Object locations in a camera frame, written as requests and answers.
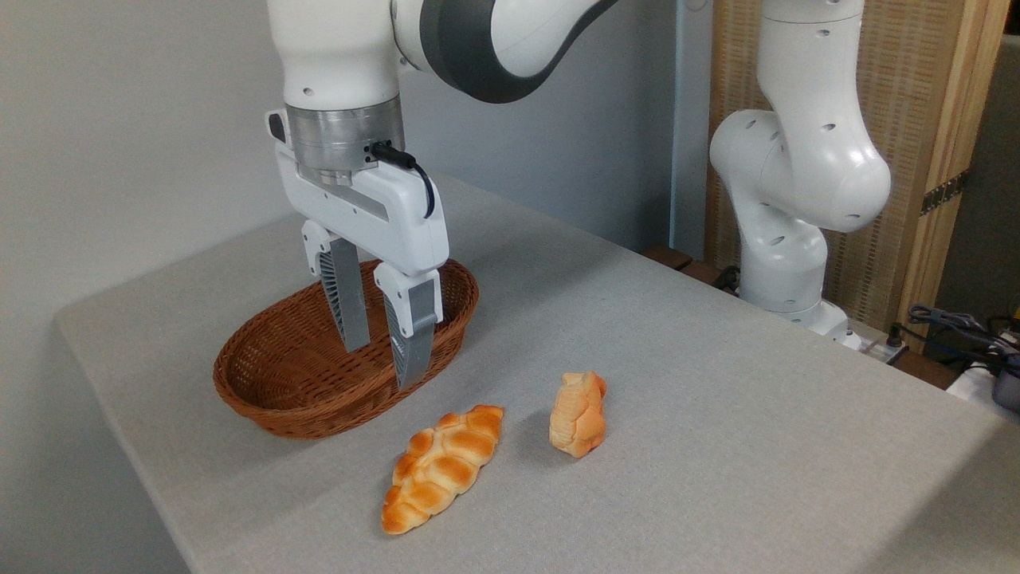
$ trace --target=white wall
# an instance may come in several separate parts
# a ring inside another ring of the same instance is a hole
[[[672,14],[620,0],[517,104],[409,77],[411,150],[624,245],[665,240]],[[264,5],[0,0],[0,571],[183,572],[52,318],[289,212]]]

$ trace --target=oval basket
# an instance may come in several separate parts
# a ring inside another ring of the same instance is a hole
[[[378,261],[361,263],[371,343],[347,353],[322,286],[314,282],[248,320],[216,358],[219,397],[243,417],[287,438],[315,439],[364,424],[428,382],[453,361],[464,341],[478,283],[450,259],[440,267],[444,321],[436,325],[424,378],[403,392],[390,350]]]

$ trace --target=toy bread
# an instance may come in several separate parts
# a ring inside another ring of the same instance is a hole
[[[502,424],[503,409],[478,405],[412,436],[382,502],[382,530],[403,534],[421,526],[466,492],[492,460]]]
[[[594,371],[564,374],[549,418],[549,442],[575,459],[602,445],[606,436],[603,397],[606,381]]]

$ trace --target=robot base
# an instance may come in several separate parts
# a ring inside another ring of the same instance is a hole
[[[785,321],[796,323],[819,335],[824,335],[854,351],[860,351],[861,349],[861,337],[850,330],[850,320],[847,318],[847,314],[842,309],[824,300],[819,301],[813,307],[804,311],[772,313]]]

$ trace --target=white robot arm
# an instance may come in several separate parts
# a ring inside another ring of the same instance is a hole
[[[287,105],[267,123],[287,196],[308,217],[309,269],[354,351],[369,343],[356,247],[381,259],[374,276],[402,388],[427,369],[450,248],[439,191],[402,151],[399,72],[514,101],[615,1],[268,0]]]
[[[846,314],[822,301],[819,227],[852,231],[885,205],[888,165],[857,97],[864,0],[763,0],[758,82],[774,111],[743,110],[711,161],[741,230],[741,299],[848,347]]]

